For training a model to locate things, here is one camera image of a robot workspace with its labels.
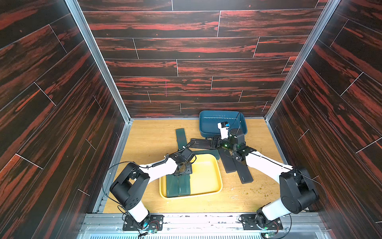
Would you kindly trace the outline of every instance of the wood panel wall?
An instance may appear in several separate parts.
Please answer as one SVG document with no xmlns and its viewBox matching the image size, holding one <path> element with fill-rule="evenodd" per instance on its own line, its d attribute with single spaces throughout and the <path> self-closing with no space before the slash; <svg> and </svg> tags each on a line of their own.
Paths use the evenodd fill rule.
<svg viewBox="0 0 382 239">
<path fill-rule="evenodd" d="M 132 117 L 264 116 L 326 4 L 78 2 Z"/>
<path fill-rule="evenodd" d="M 325 187 L 337 239 L 382 238 L 381 9 L 342 0 L 270 119 L 288 161 Z"/>
<path fill-rule="evenodd" d="M 0 238 L 75 238 L 124 121 L 64 0 L 0 9 Z"/>
</svg>

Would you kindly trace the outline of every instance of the wooden table surface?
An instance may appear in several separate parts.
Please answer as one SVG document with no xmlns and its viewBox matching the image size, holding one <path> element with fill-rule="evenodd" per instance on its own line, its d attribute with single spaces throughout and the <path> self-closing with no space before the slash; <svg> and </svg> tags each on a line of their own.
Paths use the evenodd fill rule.
<svg viewBox="0 0 382 239">
<path fill-rule="evenodd" d="M 248 146 L 262 154 L 282 162 L 276 145 L 263 119 L 246 119 L 248 133 L 245 140 Z M 198 120 L 134 120 L 122 161 L 138 164 L 153 163 L 164 158 L 166 153 L 176 152 L 175 129 L 184 128 L 187 142 L 191 138 L 202 138 Z M 121 164 L 116 177 L 125 168 Z M 204 212 L 255 212 L 259 207 L 280 197 L 280 187 L 273 179 L 260 171 L 249 168 L 253 182 L 241 184 L 237 172 L 227 174 L 219 160 L 223 190 L 215 195 L 164 199 L 159 194 L 159 179 L 151 182 L 143 195 L 142 202 L 152 213 L 204 213 Z M 104 213 L 119 213 L 117 204 L 107 200 Z"/>
</svg>

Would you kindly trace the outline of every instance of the cable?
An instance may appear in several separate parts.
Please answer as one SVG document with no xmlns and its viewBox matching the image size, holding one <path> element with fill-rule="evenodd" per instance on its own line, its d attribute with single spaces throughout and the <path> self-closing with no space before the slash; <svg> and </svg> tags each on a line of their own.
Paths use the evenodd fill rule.
<svg viewBox="0 0 382 239">
<path fill-rule="evenodd" d="M 238 128 L 238 131 L 236 131 L 236 136 L 238 135 L 238 132 L 239 132 L 240 126 L 241 126 L 241 120 L 239 121 L 239 128 Z"/>
<path fill-rule="evenodd" d="M 121 207 L 123 210 L 125 210 L 121 205 L 117 205 L 117 208 L 119 209 L 120 212 L 122 212 L 122 220 L 125 221 L 127 214 L 127 211 L 123 212 L 119 207 Z"/>
<path fill-rule="evenodd" d="M 240 112 L 238 113 L 238 115 L 236 115 L 236 118 L 235 118 L 235 120 L 233 121 L 233 123 L 230 124 L 230 126 L 228 127 L 228 134 L 230 133 L 231 126 L 233 126 L 233 125 L 235 124 L 236 120 L 238 119 L 239 114 L 240 114 Z"/>
<path fill-rule="evenodd" d="M 266 157 L 259 156 L 259 155 L 255 154 L 255 153 L 252 153 L 252 152 L 250 152 L 250 154 L 256 155 L 256 156 L 261 157 L 261 158 L 264 158 L 264 159 L 268 160 L 269 162 L 274 163 L 274 164 L 276 164 L 276 165 L 279 165 L 280 167 L 283 167 L 283 168 L 285 168 L 285 169 L 292 170 L 292 169 L 290 169 L 290 168 L 284 167 L 284 166 L 281 165 L 281 164 L 278 164 L 278 163 L 276 163 L 276 162 L 273 162 L 272 160 L 270 160 L 270 159 L 268 159 L 268 158 L 266 158 Z"/>
<path fill-rule="evenodd" d="M 277 231 L 276 231 L 276 234 L 278 233 L 278 225 L 277 225 L 277 223 L 276 222 L 274 222 L 273 221 L 273 223 L 276 225 L 276 227 L 277 227 Z"/>
<path fill-rule="evenodd" d="M 312 180 L 313 182 L 318 183 L 322 187 L 322 189 L 324 190 L 324 193 L 325 193 L 326 201 L 325 201 L 324 205 L 320 209 L 317 209 L 317 210 L 304 210 L 304 211 L 307 211 L 307 212 L 315 213 L 315 212 L 318 212 L 321 209 L 324 209 L 326 207 L 326 204 L 328 203 L 328 194 L 326 193 L 326 190 L 325 190 L 325 188 L 324 188 L 324 186 L 322 184 L 320 184 L 316 180 L 313 180 L 313 179 L 311 179 L 309 177 L 306 177 L 306 178 Z"/>
<path fill-rule="evenodd" d="M 230 154 L 230 151 L 229 151 L 229 150 L 224 150 L 223 152 L 224 152 L 224 154 L 225 154 L 226 156 L 228 156 L 228 157 L 230 157 L 230 158 L 233 158 L 233 156 Z"/>
<path fill-rule="evenodd" d="M 116 163 L 115 165 L 110 166 L 110 168 L 106 171 L 106 174 L 107 174 L 107 172 L 108 172 L 111 168 L 113 168 L 113 167 L 115 167 L 115 166 L 117 166 L 117 165 L 119 165 L 119 164 L 122 164 L 122 163 L 134 163 L 134 162 L 131 162 L 131 161 L 124 161 L 124 162 Z M 109 197 L 109 195 L 107 195 L 107 194 L 105 193 L 105 189 L 104 189 L 104 184 L 103 184 L 103 183 L 102 183 L 102 191 L 104 192 L 104 195 L 107 196 L 110 200 L 112 200 L 112 201 L 118 203 L 120 206 L 122 206 L 119 202 L 115 201 L 114 199 L 112 199 L 111 197 Z"/>
<path fill-rule="evenodd" d="M 289 227 L 289 231 L 288 231 L 284 236 L 282 236 L 282 237 L 280 237 L 280 238 L 272 238 L 272 239 L 281 239 L 281 238 L 284 238 L 284 237 L 286 237 L 286 236 L 288 235 L 288 233 L 290 232 L 290 230 L 291 230 L 291 228 L 292 228 L 292 216 L 290 215 L 290 213 L 289 213 L 288 215 L 289 215 L 289 217 L 290 217 L 290 227 Z"/>
<path fill-rule="evenodd" d="M 260 157 L 261 157 L 261 158 L 264 158 L 264 159 L 266 159 L 266 160 L 268 160 L 268 161 L 270 161 L 270 162 L 272 162 L 272 163 L 274 163 L 274 164 L 276 164 L 276 165 L 279 165 L 280 167 L 289 169 L 289 168 L 284 167 L 284 166 L 282 166 L 282 165 L 280 165 L 280 164 L 278 164 L 278 163 L 275 163 L 275 162 L 273 162 L 272 160 L 269 160 L 269 159 L 267 159 L 267 158 L 265 158 L 265 157 L 262 157 L 262 156 L 260 156 Z M 309 177 L 307 177 L 307 176 L 305 176 L 305 175 L 303 175 L 303 174 L 300 174 L 299 172 L 295 172 L 295 173 L 297 173 L 297 174 L 299 174 L 299 175 L 301 175 L 301 176 L 303 176 L 303 177 L 306 177 L 307 179 L 310 179 L 310 180 L 312 180 L 313 182 L 318 183 L 318 184 L 322 187 L 322 189 L 324 190 L 324 193 L 325 193 L 326 201 L 325 201 L 324 205 L 323 205 L 320 209 L 317 209 L 317 210 L 304 210 L 304 211 L 314 213 L 314 212 L 318 212 L 319 210 L 325 208 L 326 204 L 328 203 L 328 194 L 326 193 L 326 190 L 325 190 L 324 186 L 323 186 L 322 184 L 320 184 L 319 182 L 317 182 L 316 180 L 311 179 L 311 178 L 309 178 Z"/>
<path fill-rule="evenodd" d="M 158 230 L 158 228 L 159 228 L 159 222 L 158 222 L 157 220 L 155 220 L 155 221 L 151 221 L 151 222 L 149 222 L 149 224 L 150 224 L 150 223 L 155 223 L 155 225 L 157 226 L 156 229 Z"/>
<path fill-rule="evenodd" d="M 175 153 L 172 153 L 172 154 L 181 153 L 181 152 L 183 152 L 183 150 L 185 150 L 186 148 L 192 147 L 194 144 L 196 144 L 196 141 L 190 141 L 190 142 L 188 142 L 186 144 L 186 146 L 183 146 L 183 148 L 181 150 L 178 150 L 178 151 L 176 151 Z"/>
<path fill-rule="evenodd" d="M 194 156 L 195 156 L 195 160 L 194 160 L 194 161 L 192 161 L 192 163 L 191 163 L 191 164 L 193 164 L 193 163 L 196 161 L 196 154 L 194 154 Z"/>
<path fill-rule="evenodd" d="M 138 233 L 138 239 L 140 239 L 141 237 L 146 236 L 149 232 L 141 233 L 140 231 L 138 231 Z"/>
</svg>

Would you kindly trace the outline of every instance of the aluminum frame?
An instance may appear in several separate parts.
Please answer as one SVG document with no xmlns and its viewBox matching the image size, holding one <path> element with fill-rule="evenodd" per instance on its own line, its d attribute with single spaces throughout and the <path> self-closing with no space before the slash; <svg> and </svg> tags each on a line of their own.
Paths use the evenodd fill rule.
<svg viewBox="0 0 382 239">
<path fill-rule="evenodd" d="M 284 163 L 284 164 L 288 164 L 287 158 L 285 157 L 283 151 L 281 150 L 281 147 L 280 147 L 280 145 L 279 145 L 279 143 L 278 143 L 278 141 L 277 141 L 277 139 L 276 139 L 275 133 L 273 132 L 273 130 L 272 130 L 272 128 L 271 128 L 269 122 L 265 121 L 265 123 L 267 124 L 267 127 L 268 127 L 268 130 L 269 130 L 269 132 L 270 132 L 270 135 L 272 136 L 273 141 L 275 142 L 276 148 L 277 148 L 277 150 L 278 150 L 278 153 L 279 153 L 280 156 L 281 156 L 281 159 L 283 160 L 283 163 Z"/>
<path fill-rule="evenodd" d="M 297 73 L 299 72 L 300 68 L 302 67 L 305 59 L 308 57 L 310 51 L 312 50 L 313 46 L 315 45 L 316 41 L 318 40 L 318 37 L 321 35 L 322 31 L 324 30 L 329 19 L 332 17 L 334 10 L 337 8 L 340 1 L 341 0 L 329 0 L 328 3 L 326 4 L 324 10 L 322 11 L 316 24 L 314 25 L 311 33 L 309 34 L 303 48 L 301 49 L 300 53 L 298 54 L 295 63 L 293 64 L 291 70 L 289 71 L 288 75 L 286 76 L 285 81 L 280 88 L 280 91 L 278 92 L 278 94 L 277 94 L 275 100 L 273 101 L 270 109 L 266 113 L 266 115 L 265 115 L 265 121 L 266 122 L 268 122 L 271 119 L 273 113 L 275 112 L 276 108 L 278 107 L 278 105 L 280 104 L 284 95 L 286 94 L 288 88 L 290 87 L 293 80 L 295 79 L 295 77 L 296 77 Z"/>
<path fill-rule="evenodd" d="M 98 48 L 96 40 L 94 39 L 94 36 L 90 30 L 90 27 L 85 19 L 84 14 L 82 13 L 82 10 L 77 0 L 65 0 L 65 3 L 69 8 L 70 13 L 74 18 L 74 21 L 76 22 L 78 29 L 85 40 L 85 43 L 89 47 L 90 53 L 94 57 L 95 63 L 101 71 L 106 85 L 109 88 L 115 102 L 117 103 L 118 109 L 120 110 L 124 121 L 128 123 L 131 119 L 129 112 L 127 111 L 127 108 L 123 103 L 122 97 L 117 89 L 117 86 L 115 85 L 109 68 L 107 68 L 106 62 L 101 54 L 101 51 Z"/>
<path fill-rule="evenodd" d="M 163 230 L 159 231 L 157 236 L 176 236 L 186 234 L 233 234 L 259 235 L 263 230 L 244 231 L 239 217 L 247 213 L 160 213 L 164 215 Z M 122 235 L 137 235 L 136 231 L 123 232 L 122 213 L 108 214 L 87 214 L 79 232 L 79 238 L 86 238 L 90 234 L 118 233 Z M 284 231 L 288 231 L 290 227 L 289 216 L 280 218 L 284 226 Z M 291 214 L 292 232 L 316 232 L 325 233 L 327 229 L 321 221 L 318 213 L 301 212 L 299 214 Z"/>
<path fill-rule="evenodd" d="M 198 117 L 190 117 L 190 118 L 131 118 L 133 120 L 199 120 Z M 264 119 L 262 116 L 253 116 L 253 117 L 245 117 L 245 119 Z"/>
<path fill-rule="evenodd" d="M 117 148 L 115 150 L 114 156 L 112 158 L 112 161 L 110 162 L 110 166 L 112 166 L 116 163 L 119 163 L 121 161 L 122 153 L 123 153 L 123 150 L 125 149 L 125 145 L 127 142 L 127 138 L 129 137 L 129 133 L 130 133 L 132 124 L 133 124 L 133 120 L 130 120 L 129 123 L 125 123 L 125 126 L 123 127 L 123 130 L 121 133 L 120 140 L 117 144 Z M 117 169 L 118 169 L 118 167 L 113 167 L 110 171 L 108 171 L 106 176 L 105 176 L 105 180 L 102 182 L 104 189 L 107 192 L 109 191 L 108 185 L 111 185 L 113 183 L 114 176 L 117 172 Z M 100 210 L 103 197 L 105 197 L 105 195 L 104 195 L 104 192 L 102 191 L 102 188 L 101 188 L 101 190 L 98 194 L 97 200 L 95 202 L 95 205 L 93 207 L 93 210 L 92 210 L 93 213 L 103 212 L 103 208 L 101 208 L 101 210 Z"/>
</svg>

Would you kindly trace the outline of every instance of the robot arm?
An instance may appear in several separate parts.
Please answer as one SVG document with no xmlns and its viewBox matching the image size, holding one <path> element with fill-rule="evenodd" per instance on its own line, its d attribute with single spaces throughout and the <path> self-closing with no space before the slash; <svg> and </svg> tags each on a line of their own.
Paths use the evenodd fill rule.
<svg viewBox="0 0 382 239">
<path fill-rule="evenodd" d="M 216 147 L 223 147 L 232 152 L 233 160 L 246 162 L 247 166 L 255 168 L 268 175 L 280 184 L 280 198 L 259 208 L 256 212 L 256 223 L 260 228 L 266 228 L 272 221 L 289 213 L 297 214 L 318 201 L 319 194 L 308 171 L 303 167 L 294 168 L 268 158 L 246 146 L 241 129 L 229 132 L 219 127 L 221 138 L 212 139 Z"/>
<path fill-rule="evenodd" d="M 319 194 L 313 181 L 306 180 L 311 177 L 305 168 L 282 164 L 246 146 L 242 130 L 229 130 L 227 122 L 219 123 L 218 128 L 221 134 L 211 140 L 211 148 L 221 147 L 229 150 L 233 160 L 246 162 L 247 166 L 261 171 L 280 184 L 280 198 L 256 212 L 256 223 L 260 228 L 267 228 L 277 218 L 289 213 L 297 214 L 318 201 Z M 188 146 L 174 154 L 166 155 L 164 160 L 156 163 L 129 163 L 113 182 L 110 192 L 132 216 L 138 229 L 145 229 L 150 219 L 150 212 L 141 202 L 148 183 L 169 174 L 191 174 L 191 160 L 194 156 Z"/>
<path fill-rule="evenodd" d="M 192 173 L 191 160 L 195 154 L 189 147 L 167 154 L 165 159 L 152 164 L 129 163 L 110 186 L 110 192 L 132 216 L 138 229 L 146 228 L 150 219 L 150 212 L 141 202 L 147 185 L 168 174 L 178 176 Z"/>
</svg>

